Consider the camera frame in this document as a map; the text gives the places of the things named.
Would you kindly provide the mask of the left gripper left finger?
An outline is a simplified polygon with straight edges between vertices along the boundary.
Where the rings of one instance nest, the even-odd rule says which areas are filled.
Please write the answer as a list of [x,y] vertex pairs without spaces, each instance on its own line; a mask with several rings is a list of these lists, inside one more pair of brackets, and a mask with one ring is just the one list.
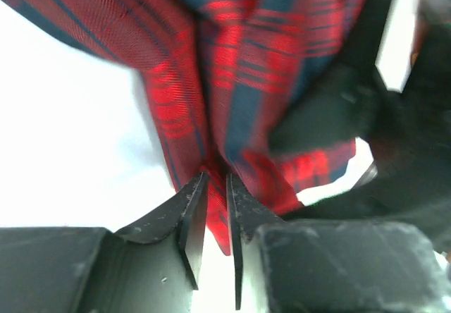
[[116,232],[3,228],[1,311],[189,312],[199,287],[208,186],[201,173]]

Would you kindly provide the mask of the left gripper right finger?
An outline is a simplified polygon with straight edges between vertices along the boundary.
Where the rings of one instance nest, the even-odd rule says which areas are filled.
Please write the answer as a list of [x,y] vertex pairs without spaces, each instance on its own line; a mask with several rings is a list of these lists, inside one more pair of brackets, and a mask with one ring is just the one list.
[[446,276],[409,224],[286,222],[227,182],[239,312],[444,312]]

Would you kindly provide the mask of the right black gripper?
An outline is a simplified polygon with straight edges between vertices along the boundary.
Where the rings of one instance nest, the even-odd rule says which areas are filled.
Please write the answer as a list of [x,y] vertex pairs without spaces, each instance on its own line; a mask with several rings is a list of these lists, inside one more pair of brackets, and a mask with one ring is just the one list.
[[340,53],[269,136],[277,157],[361,137],[376,176],[290,211],[296,219],[409,223],[450,250],[450,0],[420,0],[426,34],[401,92],[389,91],[376,56],[392,0],[366,0]]

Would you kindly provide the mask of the red black plaid skirt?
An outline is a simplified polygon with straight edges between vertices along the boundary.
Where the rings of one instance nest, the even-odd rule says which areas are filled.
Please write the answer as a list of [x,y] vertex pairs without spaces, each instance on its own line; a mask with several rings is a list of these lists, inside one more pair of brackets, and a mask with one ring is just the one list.
[[206,224],[230,254],[226,175],[270,210],[342,177],[354,140],[273,158],[270,129],[332,61],[365,0],[2,0],[76,49],[134,68],[173,186],[210,175]]

